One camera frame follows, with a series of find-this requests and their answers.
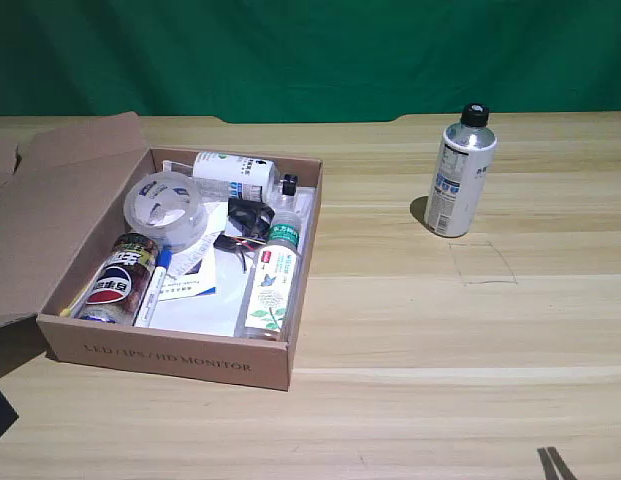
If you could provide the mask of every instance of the bottle label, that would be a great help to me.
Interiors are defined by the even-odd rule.
[[[471,150],[441,143],[425,214],[426,224],[438,235],[457,237],[469,230],[495,146]]]
[[[287,240],[288,242],[292,243],[296,248],[299,246],[299,230],[294,228],[292,225],[288,225],[285,223],[273,225],[270,228],[268,240],[277,239]]]
[[[258,253],[245,326],[280,332],[298,257],[282,245],[266,245]]]
[[[199,152],[192,177],[204,197],[221,196],[265,202],[273,188],[274,163],[260,158],[218,152]]]

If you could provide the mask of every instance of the wooden table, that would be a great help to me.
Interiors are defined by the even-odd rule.
[[[146,118],[154,145],[325,161],[289,393],[58,364],[0,378],[0,478],[621,480],[621,113],[501,114],[470,234],[411,214],[456,115],[228,125]],[[0,118],[29,138],[74,118]],[[41,350],[0,341],[0,375]]]

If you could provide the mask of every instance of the tape roll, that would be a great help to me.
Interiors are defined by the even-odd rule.
[[[155,173],[137,182],[126,195],[123,213],[135,232],[173,252],[194,244],[208,220],[199,188],[176,172]]]

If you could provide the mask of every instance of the silver bottle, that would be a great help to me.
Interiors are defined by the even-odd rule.
[[[486,127],[489,114],[485,105],[470,103],[443,132],[424,215],[437,235],[459,237],[470,229],[497,146]]]

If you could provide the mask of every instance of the canned drink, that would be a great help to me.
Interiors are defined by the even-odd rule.
[[[158,245],[144,235],[126,233],[117,238],[77,317],[133,325],[158,254]]]

